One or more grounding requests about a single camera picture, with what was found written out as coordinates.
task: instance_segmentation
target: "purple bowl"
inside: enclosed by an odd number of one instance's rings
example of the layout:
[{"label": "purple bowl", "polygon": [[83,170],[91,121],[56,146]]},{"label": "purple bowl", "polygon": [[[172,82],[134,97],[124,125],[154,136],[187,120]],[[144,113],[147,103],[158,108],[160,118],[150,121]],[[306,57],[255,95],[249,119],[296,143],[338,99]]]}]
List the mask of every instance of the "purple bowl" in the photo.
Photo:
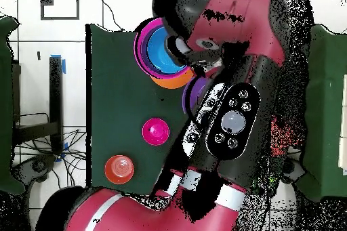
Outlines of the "purple bowl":
[{"label": "purple bowl", "polygon": [[[186,84],[186,87],[184,88],[183,91],[183,96],[182,96],[182,108],[183,112],[186,113],[186,92],[189,87],[189,85],[192,83],[192,80],[190,80],[189,83]],[[203,92],[203,89],[205,88],[206,84],[210,81],[208,78],[200,78],[197,80],[197,82],[194,84],[194,87],[192,87],[192,91],[190,93],[190,109],[194,107],[194,105],[198,102],[199,96]]]}]

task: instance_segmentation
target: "button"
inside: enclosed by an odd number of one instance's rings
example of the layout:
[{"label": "button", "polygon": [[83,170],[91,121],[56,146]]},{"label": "button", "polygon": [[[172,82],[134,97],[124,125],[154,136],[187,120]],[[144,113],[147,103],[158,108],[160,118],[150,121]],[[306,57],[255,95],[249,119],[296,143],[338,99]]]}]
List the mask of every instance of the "button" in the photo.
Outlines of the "button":
[{"label": "button", "polygon": [[214,100],[214,99],[212,98],[212,99],[210,99],[210,100],[207,101],[207,106],[211,108],[215,103],[216,103],[216,100]]},{"label": "button", "polygon": [[241,106],[241,108],[245,111],[248,112],[251,110],[251,104],[249,102],[244,102]]},{"label": "button", "polygon": [[248,93],[246,91],[240,91],[239,92],[239,97],[240,98],[247,98],[248,97]]},{"label": "button", "polygon": [[105,164],[105,176],[114,184],[125,184],[133,175],[134,164],[127,156],[112,156]]},{"label": "button", "polygon": [[198,135],[196,133],[189,133],[188,134],[188,141],[189,142],[196,142],[198,140]]},{"label": "button", "polygon": [[229,106],[231,108],[235,107],[237,105],[237,100],[235,100],[234,98],[232,98],[231,100],[229,100]]},{"label": "button", "polygon": [[224,141],[224,135],[222,135],[221,133],[216,134],[214,140],[215,140],[215,142],[217,142],[218,144],[220,144],[221,142]]},{"label": "button", "polygon": [[142,137],[152,146],[160,146],[169,138],[169,127],[162,119],[149,119],[142,127]]},{"label": "button", "polygon": [[234,138],[230,138],[228,140],[228,146],[229,146],[229,148],[236,148],[237,147],[237,140],[235,140]]},{"label": "button", "polygon": [[231,110],[222,117],[221,126],[225,132],[237,134],[245,128],[246,120],[240,112]]}]

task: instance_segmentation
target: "white stripe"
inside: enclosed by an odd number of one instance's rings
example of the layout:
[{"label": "white stripe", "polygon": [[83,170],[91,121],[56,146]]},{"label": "white stripe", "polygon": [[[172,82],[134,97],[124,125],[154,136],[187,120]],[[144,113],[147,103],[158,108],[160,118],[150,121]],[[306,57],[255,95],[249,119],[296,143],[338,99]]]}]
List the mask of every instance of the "white stripe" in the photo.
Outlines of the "white stripe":
[{"label": "white stripe", "polygon": [[200,173],[197,173],[196,171],[189,169],[186,172],[186,175],[183,177],[181,186],[187,190],[195,191],[200,178],[201,178]]},{"label": "white stripe", "polygon": [[173,196],[176,193],[177,188],[181,183],[181,180],[182,180],[182,178],[179,175],[175,174],[171,180],[169,188],[167,190],[164,190],[164,191],[166,193],[168,193],[168,195]]},{"label": "white stripe", "polygon": [[101,205],[101,207],[94,213],[93,217],[90,219],[85,231],[93,231],[96,224],[101,220],[106,211],[122,197],[122,194],[116,194],[109,198],[106,202],[104,202],[104,204]]},{"label": "white stripe", "polygon": [[220,189],[220,195],[218,195],[216,203],[228,207],[229,209],[239,211],[244,198],[245,194],[243,192],[230,186],[223,185]]}]

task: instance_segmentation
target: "black frame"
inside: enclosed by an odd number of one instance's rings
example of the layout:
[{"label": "black frame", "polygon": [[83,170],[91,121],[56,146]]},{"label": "black frame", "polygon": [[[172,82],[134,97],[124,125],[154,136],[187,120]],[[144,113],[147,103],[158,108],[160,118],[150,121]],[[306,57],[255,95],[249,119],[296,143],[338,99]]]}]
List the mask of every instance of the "black frame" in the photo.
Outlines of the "black frame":
[{"label": "black frame", "polygon": [[[13,61],[14,121],[20,122],[20,65]],[[50,135],[52,152],[59,155],[64,150],[62,131],[62,60],[49,58],[49,122],[37,125],[16,126],[14,144],[36,140]]]}]

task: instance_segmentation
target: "green panel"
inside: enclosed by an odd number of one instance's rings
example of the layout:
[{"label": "green panel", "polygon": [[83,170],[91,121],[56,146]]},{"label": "green panel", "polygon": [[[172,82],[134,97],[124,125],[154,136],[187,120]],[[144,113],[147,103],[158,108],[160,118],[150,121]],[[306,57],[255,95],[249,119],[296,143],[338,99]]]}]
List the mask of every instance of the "green panel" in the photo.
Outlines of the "green panel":
[{"label": "green panel", "polygon": [[322,26],[311,30],[306,89],[308,127],[303,165],[308,170],[298,188],[312,201],[324,196],[347,196],[347,176],[338,167],[347,36],[332,35]]},{"label": "green panel", "polygon": [[12,55],[7,36],[16,30],[18,23],[10,17],[0,18],[0,190],[22,194],[24,186],[9,171],[12,161],[12,131],[14,104],[12,99]]},{"label": "green panel", "polygon": [[[135,35],[91,25],[91,183],[150,194],[187,118],[182,110],[183,87],[159,87],[136,63]],[[143,124],[153,117],[163,119],[170,128],[170,137],[161,146],[151,146],[142,138]],[[135,167],[133,178],[120,186],[104,175],[106,161],[118,154],[128,156]]]}]

